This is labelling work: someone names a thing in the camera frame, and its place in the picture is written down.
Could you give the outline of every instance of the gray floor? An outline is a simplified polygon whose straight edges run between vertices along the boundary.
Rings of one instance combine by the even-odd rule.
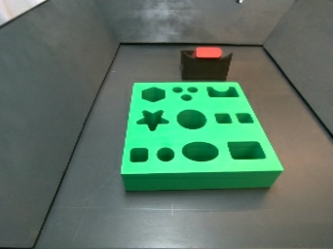
[[[275,186],[125,192],[131,84],[180,81],[180,51],[193,48],[121,46],[36,248],[333,247],[332,138],[260,47],[225,52],[285,167]]]

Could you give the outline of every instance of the red cap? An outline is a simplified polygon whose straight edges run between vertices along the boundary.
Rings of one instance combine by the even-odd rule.
[[[221,58],[222,49],[218,47],[198,47],[193,55],[197,58]]]

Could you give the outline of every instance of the green shape sorter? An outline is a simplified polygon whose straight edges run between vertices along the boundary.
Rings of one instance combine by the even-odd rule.
[[[134,84],[127,191],[268,188],[283,170],[238,83]]]

